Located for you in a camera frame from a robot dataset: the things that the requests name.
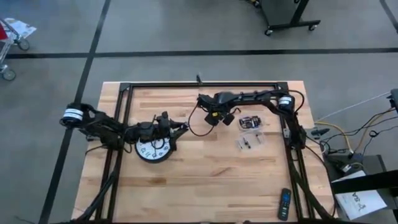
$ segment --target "clock face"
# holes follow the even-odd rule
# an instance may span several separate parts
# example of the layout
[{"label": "clock face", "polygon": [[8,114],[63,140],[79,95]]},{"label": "clock face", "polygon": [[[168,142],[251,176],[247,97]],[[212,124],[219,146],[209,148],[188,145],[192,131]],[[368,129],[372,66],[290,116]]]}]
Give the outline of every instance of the clock face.
[{"label": "clock face", "polygon": [[162,162],[173,152],[173,150],[170,148],[169,138],[145,143],[138,140],[135,148],[138,156],[141,159],[151,163]]}]

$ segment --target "butcher block tabletop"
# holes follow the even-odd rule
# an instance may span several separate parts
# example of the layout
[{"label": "butcher block tabletop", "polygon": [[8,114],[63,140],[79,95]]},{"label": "butcher block tabletop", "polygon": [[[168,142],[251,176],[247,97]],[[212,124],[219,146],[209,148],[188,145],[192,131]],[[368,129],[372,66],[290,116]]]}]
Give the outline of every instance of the butcher block tabletop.
[{"label": "butcher block tabletop", "polygon": [[[290,90],[301,91],[306,96],[302,81],[287,83]],[[102,86],[98,109],[109,116],[115,111],[119,85],[119,82],[105,82]],[[199,93],[213,96],[219,91],[240,93],[266,89],[261,86],[134,88],[129,124],[152,121],[155,114],[160,115],[163,111],[167,111],[174,121],[187,121]],[[301,96],[292,95],[296,98],[297,108]],[[292,189],[292,186],[279,117],[261,105],[239,108],[241,114],[257,114],[263,118],[264,144],[261,147],[245,151],[237,148],[237,118],[229,126],[220,123],[205,137],[185,133],[177,140],[177,151],[159,164],[144,162],[133,147],[132,153],[123,155],[113,221],[281,222],[277,218],[280,193],[283,188]],[[204,111],[195,111],[191,120],[194,132],[201,134],[210,129],[204,117]],[[298,112],[298,120],[305,129],[314,126],[307,99]],[[91,142],[88,148],[99,145],[100,142]],[[321,155],[317,144],[307,141],[307,145]],[[331,213],[333,197],[326,170],[309,150],[302,152],[311,191]],[[98,193],[105,158],[105,149],[86,155],[72,218],[81,215]],[[304,217],[307,217],[305,199],[299,191]],[[109,195],[110,191],[104,201],[105,208]],[[293,198],[288,221],[297,221]]]}]

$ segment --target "black stripe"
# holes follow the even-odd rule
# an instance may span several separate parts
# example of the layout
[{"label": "black stripe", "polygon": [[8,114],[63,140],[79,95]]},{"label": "black stripe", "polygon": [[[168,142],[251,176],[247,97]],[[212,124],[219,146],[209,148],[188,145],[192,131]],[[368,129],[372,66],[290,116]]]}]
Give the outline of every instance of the black stripe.
[{"label": "black stripe", "polygon": [[[96,48],[98,46],[98,42],[100,40],[101,31],[104,26],[104,21],[106,18],[106,14],[108,13],[110,4],[111,4],[111,0],[105,0],[104,6],[103,6],[103,9],[101,12],[101,16],[99,18],[97,28],[96,28],[96,31],[94,34],[94,38],[91,43],[89,56],[87,57],[85,67],[83,69],[83,73],[81,74],[79,86],[78,86],[76,96],[75,96],[75,103],[80,103],[81,98],[83,97],[83,92],[84,92],[85,85],[87,82],[88,74],[90,72],[91,65],[93,64],[94,54],[95,54]],[[54,168],[54,171],[52,174],[49,191],[47,192],[47,195],[45,197],[42,213],[40,214],[39,224],[47,224],[49,222],[51,210],[53,207],[55,196],[57,194],[57,189],[58,189],[58,185],[59,185],[62,170],[63,170],[63,165],[64,165],[65,159],[67,157],[69,143],[72,138],[72,132],[73,132],[72,129],[67,129],[65,131],[65,134],[63,135],[62,144],[61,144],[60,152],[58,154],[57,162],[55,163],[55,168]]]},{"label": "black stripe", "polygon": [[394,26],[394,28],[396,29],[397,33],[398,33],[398,22],[397,19],[395,18],[395,16],[393,15],[393,13],[390,10],[390,7],[388,7],[386,0],[380,0],[380,4],[384,9],[384,12],[386,12],[388,18],[390,19],[392,25]]},{"label": "black stripe", "polygon": [[44,53],[44,54],[8,54],[6,59],[31,58],[87,58],[88,53]]},{"label": "black stripe", "polygon": [[224,55],[297,55],[297,54],[372,54],[398,53],[398,47],[364,49],[281,49],[281,50],[179,50],[155,52],[104,52],[96,58],[167,57],[167,56],[224,56]]},{"label": "black stripe", "polygon": [[111,4],[111,0],[105,0],[104,7],[102,8],[102,12],[101,12],[101,17],[99,18],[99,21],[97,24],[97,29],[95,30],[94,38],[91,43],[89,56],[86,60],[85,67],[83,69],[83,73],[81,74],[79,85],[77,87],[75,103],[81,103],[81,99],[83,98],[83,92],[86,87],[88,74],[90,73],[90,69],[93,64],[95,51],[97,50],[98,42],[100,41],[102,28],[104,26],[104,22],[105,22],[106,15],[108,13],[110,4]]}]

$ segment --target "yellow cable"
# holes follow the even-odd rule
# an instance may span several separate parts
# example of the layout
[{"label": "yellow cable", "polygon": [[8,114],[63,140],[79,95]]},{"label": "yellow cable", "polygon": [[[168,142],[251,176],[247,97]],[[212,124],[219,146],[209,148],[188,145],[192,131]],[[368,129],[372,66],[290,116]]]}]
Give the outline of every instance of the yellow cable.
[{"label": "yellow cable", "polygon": [[362,145],[362,143],[363,143],[363,140],[365,139],[365,135],[366,135],[366,133],[367,133],[367,131],[368,131],[368,129],[369,129],[369,126],[371,126],[373,123],[375,123],[378,119],[382,118],[385,114],[387,114],[387,112],[388,112],[389,110],[391,110],[391,108],[389,108],[388,110],[386,110],[383,114],[380,114],[380,115],[378,115],[377,117],[373,118],[372,121],[369,122],[369,124],[367,125],[367,128],[365,128],[365,131],[364,131],[364,133],[363,133],[363,135],[362,135],[362,137],[361,137],[361,140],[360,140],[359,143],[358,143],[358,146],[356,146],[356,148],[354,149],[354,152],[357,151],[357,150],[361,147],[361,145]]},{"label": "yellow cable", "polygon": [[345,135],[345,132],[344,132],[344,130],[343,130],[341,127],[339,127],[339,126],[337,126],[337,125],[335,125],[335,124],[330,124],[330,123],[327,123],[327,122],[321,122],[321,121],[315,122],[315,124],[320,124],[320,125],[331,126],[331,127],[334,127],[334,128],[336,128],[337,130],[339,130],[339,131],[340,131],[340,132],[343,134],[343,136],[344,136],[344,139],[346,140],[346,144],[347,144],[347,148],[348,148],[348,150],[351,150],[351,144],[349,143],[348,136],[346,136],[346,135]]}]

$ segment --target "black remote control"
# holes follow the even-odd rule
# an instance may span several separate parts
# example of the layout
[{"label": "black remote control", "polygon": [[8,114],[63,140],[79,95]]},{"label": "black remote control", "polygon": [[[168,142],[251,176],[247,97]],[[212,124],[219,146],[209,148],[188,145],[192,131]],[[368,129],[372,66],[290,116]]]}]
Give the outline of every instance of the black remote control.
[{"label": "black remote control", "polygon": [[279,209],[278,209],[278,219],[282,221],[287,221],[289,215],[289,205],[292,191],[289,189],[282,189],[280,195]]}]

